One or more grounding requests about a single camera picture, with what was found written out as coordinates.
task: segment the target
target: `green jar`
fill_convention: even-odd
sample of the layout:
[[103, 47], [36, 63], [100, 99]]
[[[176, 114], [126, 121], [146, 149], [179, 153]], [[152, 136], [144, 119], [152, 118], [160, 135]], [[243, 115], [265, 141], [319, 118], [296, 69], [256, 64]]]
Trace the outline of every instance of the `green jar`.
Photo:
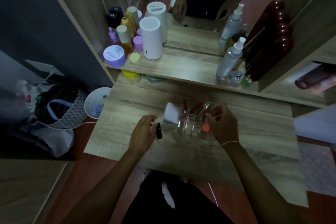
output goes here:
[[157, 76], [148, 75], [148, 74], [146, 74], [146, 79], [151, 83], [158, 83], [163, 80], [162, 77], [157, 77]]

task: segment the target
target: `patterned bag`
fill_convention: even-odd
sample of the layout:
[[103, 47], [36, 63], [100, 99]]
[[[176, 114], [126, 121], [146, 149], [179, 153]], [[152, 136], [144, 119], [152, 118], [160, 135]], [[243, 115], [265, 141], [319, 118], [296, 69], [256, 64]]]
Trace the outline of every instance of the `patterned bag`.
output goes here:
[[72, 129], [86, 119], [84, 103], [88, 94], [73, 83], [55, 85], [36, 104], [36, 119], [57, 129]]

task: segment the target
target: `reflected hand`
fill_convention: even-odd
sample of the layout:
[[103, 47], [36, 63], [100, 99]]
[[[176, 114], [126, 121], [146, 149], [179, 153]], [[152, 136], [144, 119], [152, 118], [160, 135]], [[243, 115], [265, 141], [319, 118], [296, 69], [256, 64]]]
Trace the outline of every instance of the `reflected hand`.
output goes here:
[[229, 141], [239, 141], [238, 121], [227, 105], [215, 105], [205, 115], [220, 145]]
[[[239, 3], [241, 0], [226, 0], [220, 9], [218, 10], [217, 16], [216, 16], [216, 21], [218, 20], [219, 22], [226, 23], [228, 20], [229, 16], [233, 14], [235, 9], [238, 7]], [[219, 19], [222, 12], [226, 11], [226, 14], [223, 18]]]
[[173, 7], [173, 17], [179, 23], [182, 23], [187, 12], [187, 1], [186, 0], [176, 0]]
[[154, 141], [157, 126], [157, 123], [152, 126], [151, 122], [156, 119], [156, 115], [142, 116], [132, 132], [128, 146], [129, 152], [142, 157], [149, 150]]

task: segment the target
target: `round purple container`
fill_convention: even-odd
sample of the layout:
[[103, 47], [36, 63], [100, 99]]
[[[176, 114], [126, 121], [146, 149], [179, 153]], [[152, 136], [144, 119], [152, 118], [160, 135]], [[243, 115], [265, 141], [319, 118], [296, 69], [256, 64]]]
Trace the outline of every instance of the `round purple container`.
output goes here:
[[142, 37], [141, 36], [136, 36], [135, 38], [133, 38], [133, 43], [134, 43], [134, 48], [137, 51], [143, 51], [143, 47], [142, 47]]
[[126, 62], [125, 51], [119, 45], [111, 45], [107, 47], [104, 50], [103, 56], [111, 67], [120, 67]]

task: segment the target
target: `white bucket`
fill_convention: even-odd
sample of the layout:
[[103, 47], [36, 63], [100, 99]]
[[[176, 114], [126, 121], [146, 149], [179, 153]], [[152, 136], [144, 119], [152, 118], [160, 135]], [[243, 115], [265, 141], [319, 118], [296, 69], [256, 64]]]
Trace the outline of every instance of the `white bucket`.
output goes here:
[[91, 118], [98, 119], [100, 113], [96, 113], [96, 106], [104, 105], [105, 100], [109, 96], [111, 88], [102, 87], [92, 91], [86, 98], [84, 109]]

